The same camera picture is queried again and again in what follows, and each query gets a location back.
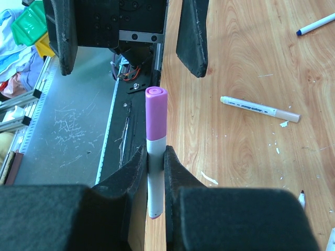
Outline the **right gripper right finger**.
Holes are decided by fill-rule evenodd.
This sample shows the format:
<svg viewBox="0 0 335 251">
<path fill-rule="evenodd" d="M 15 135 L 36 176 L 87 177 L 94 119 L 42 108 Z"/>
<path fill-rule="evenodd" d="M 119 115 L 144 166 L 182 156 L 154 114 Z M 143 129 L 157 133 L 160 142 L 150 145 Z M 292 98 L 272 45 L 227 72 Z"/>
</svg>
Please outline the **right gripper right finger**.
<svg viewBox="0 0 335 251">
<path fill-rule="evenodd" d="M 208 188 L 164 153 L 167 250 L 318 250 L 306 214 L 289 191 Z"/>
</svg>

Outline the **pink cap marker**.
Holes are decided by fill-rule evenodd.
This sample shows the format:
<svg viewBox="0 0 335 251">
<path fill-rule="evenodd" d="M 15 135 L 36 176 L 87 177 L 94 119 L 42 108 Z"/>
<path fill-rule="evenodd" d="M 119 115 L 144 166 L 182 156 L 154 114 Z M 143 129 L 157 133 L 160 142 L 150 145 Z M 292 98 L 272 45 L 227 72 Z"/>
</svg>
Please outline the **pink cap marker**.
<svg viewBox="0 0 335 251">
<path fill-rule="evenodd" d="M 332 228 L 325 251 L 335 251 L 335 228 Z"/>
</svg>

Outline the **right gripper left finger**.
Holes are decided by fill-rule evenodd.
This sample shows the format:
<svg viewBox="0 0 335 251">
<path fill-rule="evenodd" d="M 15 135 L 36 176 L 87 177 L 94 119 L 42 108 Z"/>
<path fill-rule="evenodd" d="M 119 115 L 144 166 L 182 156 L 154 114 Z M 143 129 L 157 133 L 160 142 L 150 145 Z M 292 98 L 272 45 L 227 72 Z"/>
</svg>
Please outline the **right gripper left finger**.
<svg viewBox="0 0 335 251">
<path fill-rule="evenodd" d="M 143 250 L 147 149 L 94 187 L 1 186 L 1 250 Z"/>
</svg>

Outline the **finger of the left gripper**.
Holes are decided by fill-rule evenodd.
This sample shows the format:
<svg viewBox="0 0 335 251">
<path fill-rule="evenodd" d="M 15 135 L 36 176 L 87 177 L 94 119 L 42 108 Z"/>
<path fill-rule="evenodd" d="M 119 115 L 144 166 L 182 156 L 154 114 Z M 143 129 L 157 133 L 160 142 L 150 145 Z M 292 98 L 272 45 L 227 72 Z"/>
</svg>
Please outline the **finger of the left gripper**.
<svg viewBox="0 0 335 251">
<path fill-rule="evenodd" d="M 206 76 L 208 67 L 206 19 L 208 0 L 182 1 L 176 54 L 197 78 Z"/>
<path fill-rule="evenodd" d="M 49 46 L 57 55 L 61 74 L 71 74 L 77 55 L 74 1 L 43 1 Z"/>
</svg>

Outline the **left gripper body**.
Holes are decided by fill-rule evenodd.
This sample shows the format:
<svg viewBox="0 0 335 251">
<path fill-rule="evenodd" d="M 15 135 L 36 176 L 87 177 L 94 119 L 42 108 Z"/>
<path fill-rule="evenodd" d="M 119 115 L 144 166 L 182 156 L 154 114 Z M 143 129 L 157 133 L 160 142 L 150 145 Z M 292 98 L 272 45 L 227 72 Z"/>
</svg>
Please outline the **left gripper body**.
<svg viewBox="0 0 335 251">
<path fill-rule="evenodd" d="M 116 48 L 121 41 L 162 43 L 167 1 L 75 1 L 78 45 Z"/>
</svg>

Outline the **purple cap marker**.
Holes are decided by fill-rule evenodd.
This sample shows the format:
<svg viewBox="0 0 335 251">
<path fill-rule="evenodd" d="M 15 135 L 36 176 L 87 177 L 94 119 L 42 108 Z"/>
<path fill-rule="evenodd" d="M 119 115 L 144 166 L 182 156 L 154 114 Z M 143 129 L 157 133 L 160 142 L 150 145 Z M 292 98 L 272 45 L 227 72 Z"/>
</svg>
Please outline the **purple cap marker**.
<svg viewBox="0 0 335 251">
<path fill-rule="evenodd" d="M 300 205 L 302 206 L 302 208 L 305 208 L 305 192 L 304 190 L 301 190 L 299 196 L 298 196 L 298 201 L 300 203 Z"/>
</svg>

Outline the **lilac cap marker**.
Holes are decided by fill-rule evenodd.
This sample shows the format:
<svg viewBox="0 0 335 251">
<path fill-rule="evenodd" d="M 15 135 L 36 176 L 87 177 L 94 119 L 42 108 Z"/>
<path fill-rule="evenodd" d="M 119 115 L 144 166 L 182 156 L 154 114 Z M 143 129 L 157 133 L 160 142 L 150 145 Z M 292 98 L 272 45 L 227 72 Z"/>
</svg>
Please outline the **lilac cap marker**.
<svg viewBox="0 0 335 251">
<path fill-rule="evenodd" d="M 168 92 L 146 89 L 146 142 L 148 153 L 148 215 L 158 218 L 164 208 L 164 152 L 166 149 Z"/>
</svg>

